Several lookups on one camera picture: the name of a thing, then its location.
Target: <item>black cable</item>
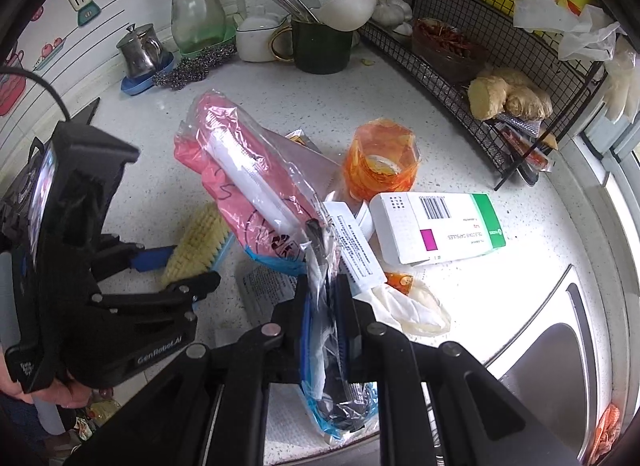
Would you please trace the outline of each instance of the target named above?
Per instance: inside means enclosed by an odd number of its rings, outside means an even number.
[[[69,115],[69,111],[66,109],[65,103],[62,102],[62,98],[60,94],[56,92],[55,88],[51,86],[47,81],[42,79],[40,76],[37,76],[30,70],[25,70],[24,68],[18,67],[6,67],[5,65],[0,66],[0,74],[14,74],[15,76],[22,76],[23,78],[27,78],[28,80],[35,81],[37,84],[42,86],[53,100],[57,103],[62,110],[63,115],[65,116],[65,121],[71,121],[71,116]]]

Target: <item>camera screen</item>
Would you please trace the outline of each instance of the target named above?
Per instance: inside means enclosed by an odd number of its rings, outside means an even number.
[[[33,197],[31,197],[31,206],[29,207],[28,236],[31,258],[33,258],[34,265],[36,262],[36,250],[38,248],[40,224],[42,223],[44,208],[47,205],[47,197],[49,196],[51,184],[53,183],[56,166],[56,154],[53,152],[53,145],[49,144],[49,148],[42,160],[40,174],[38,175],[38,181],[36,182],[36,187],[33,191]]]

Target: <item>pink plastic bag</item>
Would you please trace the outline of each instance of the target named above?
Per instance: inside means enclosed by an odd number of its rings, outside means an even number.
[[[304,179],[295,165],[244,110],[222,94],[206,92],[194,101],[174,144],[174,157],[202,176],[253,259],[279,272],[305,272],[300,243],[306,221],[318,217],[316,209],[298,187]]]

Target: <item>orange cloth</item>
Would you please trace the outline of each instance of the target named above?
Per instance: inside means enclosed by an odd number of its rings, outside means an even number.
[[[595,464],[601,456],[609,453],[613,443],[620,435],[620,422],[619,409],[610,403],[598,421],[587,466]]]

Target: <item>garlic bulb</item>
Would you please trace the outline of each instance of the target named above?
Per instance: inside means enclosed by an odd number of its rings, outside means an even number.
[[[414,32],[414,28],[407,22],[401,23],[394,29],[394,32],[401,34],[402,36],[410,36]]]
[[[404,21],[404,10],[398,5],[381,0],[376,5],[371,19],[383,27],[397,27]]]
[[[411,21],[414,17],[414,12],[411,10],[411,6],[404,0],[390,0],[389,3],[402,7],[402,10],[404,11],[404,21]]]

